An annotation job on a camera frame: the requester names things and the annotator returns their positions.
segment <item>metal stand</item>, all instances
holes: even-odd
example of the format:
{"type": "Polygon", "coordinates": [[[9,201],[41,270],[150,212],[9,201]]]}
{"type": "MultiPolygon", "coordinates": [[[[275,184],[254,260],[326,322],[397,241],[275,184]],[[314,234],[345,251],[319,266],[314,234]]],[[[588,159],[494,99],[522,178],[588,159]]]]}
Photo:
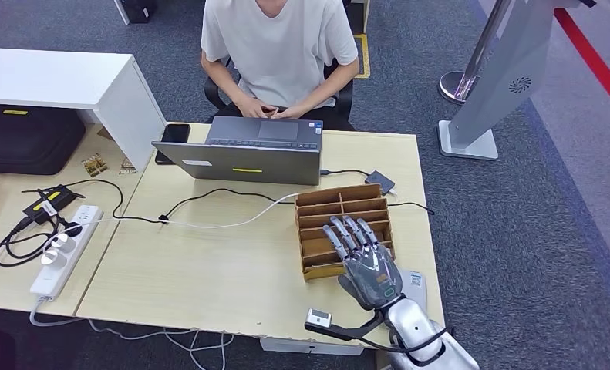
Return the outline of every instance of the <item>metal stand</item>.
{"type": "Polygon", "coordinates": [[[439,122],[441,153],[497,159],[491,127],[541,87],[555,8],[580,0],[518,0],[479,85],[451,122],[439,122]]]}
{"type": "Polygon", "coordinates": [[[480,79],[477,73],[480,71],[484,52],[486,52],[489,42],[494,38],[497,29],[500,28],[510,4],[511,0],[497,0],[495,2],[487,20],[487,25],[484,26],[473,55],[470,57],[466,72],[454,71],[441,76],[439,93],[442,97],[455,104],[466,102],[473,86],[480,79]]]}

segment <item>laptop touchpad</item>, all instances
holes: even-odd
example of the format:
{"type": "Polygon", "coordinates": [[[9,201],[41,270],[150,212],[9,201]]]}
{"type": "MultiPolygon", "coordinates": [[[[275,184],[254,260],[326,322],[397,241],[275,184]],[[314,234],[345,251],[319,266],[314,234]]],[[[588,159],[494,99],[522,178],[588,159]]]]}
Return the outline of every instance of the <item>laptop touchpad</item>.
{"type": "Polygon", "coordinates": [[[295,140],[298,138],[298,123],[289,121],[262,121],[260,139],[295,140]]]}

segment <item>silver pole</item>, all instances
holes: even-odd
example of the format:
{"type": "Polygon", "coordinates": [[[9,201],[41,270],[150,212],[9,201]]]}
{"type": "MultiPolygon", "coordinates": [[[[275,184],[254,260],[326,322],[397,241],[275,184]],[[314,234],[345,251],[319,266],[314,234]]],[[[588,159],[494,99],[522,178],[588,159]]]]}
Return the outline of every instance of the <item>silver pole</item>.
{"type": "Polygon", "coordinates": [[[477,46],[470,57],[466,72],[454,71],[441,76],[439,93],[441,93],[442,97],[456,104],[464,104],[466,102],[473,86],[480,79],[477,73],[484,60],[484,53],[487,50],[489,42],[494,38],[497,29],[500,28],[500,24],[502,24],[504,15],[507,14],[511,1],[496,0],[493,9],[490,11],[487,24],[484,26],[484,30],[482,30],[480,39],[477,40],[477,46]]]}

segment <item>speaker grille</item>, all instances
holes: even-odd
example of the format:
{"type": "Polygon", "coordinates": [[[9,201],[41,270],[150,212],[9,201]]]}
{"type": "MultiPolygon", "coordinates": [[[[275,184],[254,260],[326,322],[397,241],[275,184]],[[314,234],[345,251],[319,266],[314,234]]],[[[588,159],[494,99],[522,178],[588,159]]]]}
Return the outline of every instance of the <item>speaker grille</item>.
{"type": "Polygon", "coordinates": [[[527,91],[531,87],[531,78],[519,77],[509,84],[509,91],[515,94],[520,94],[527,91]]]}

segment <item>robotic finger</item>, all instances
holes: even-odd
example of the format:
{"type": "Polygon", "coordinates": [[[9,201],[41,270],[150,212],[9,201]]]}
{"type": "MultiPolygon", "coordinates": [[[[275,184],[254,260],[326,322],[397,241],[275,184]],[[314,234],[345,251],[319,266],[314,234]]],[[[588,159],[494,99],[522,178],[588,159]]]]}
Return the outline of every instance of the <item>robotic finger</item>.
{"type": "Polygon", "coordinates": [[[350,256],[348,255],[348,251],[345,249],[345,247],[343,247],[343,243],[341,243],[341,241],[336,237],[336,234],[334,234],[334,230],[332,230],[332,228],[330,226],[328,226],[328,225],[323,226],[323,232],[325,233],[325,235],[327,235],[327,238],[332,242],[332,245],[334,246],[334,250],[339,255],[339,257],[341,257],[341,261],[345,261],[348,258],[350,258],[350,256]]]}
{"type": "Polygon", "coordinates": [[[357,223],[352,219],[352,217],[346,214],[345,216],[343,216],[343,221],[350,227],[352,233],[355,235],[359,243],[361,243],[363,250],[365,252],[369,251],[368,246],[370,245],[370,243],[366,240],[366,237],[357,226],[357,223]]]}
{"type": "Polygon", "coordinates": [[[341,234],[341,238],[350,250],[350,254],[352,254],[353,257],[360,257],[361,247],[358,246],[357,243],[355,243],[354,239],[352,239],[352,236],[343,225],[343,222],[341,222],[341,220],[337,218],[337,216],[332,216],[329,218],[329,220],[334,224],[334,226],[336,226],[336,229],[339,231],[339,234],[341,234]]]}
{"type": "Polygon", "coordinates": [[[357,224],[359,224],[359,226],[362,228],[362,230],[364,230],[364,232],[368,236],[368,238],[373,246],[376,246],[377,244],[379,244],[379,240],[377,240],[375,233],[372,232],[372,229],[370,228],[370,226],[362,218],[357,219],[357,224]]]}

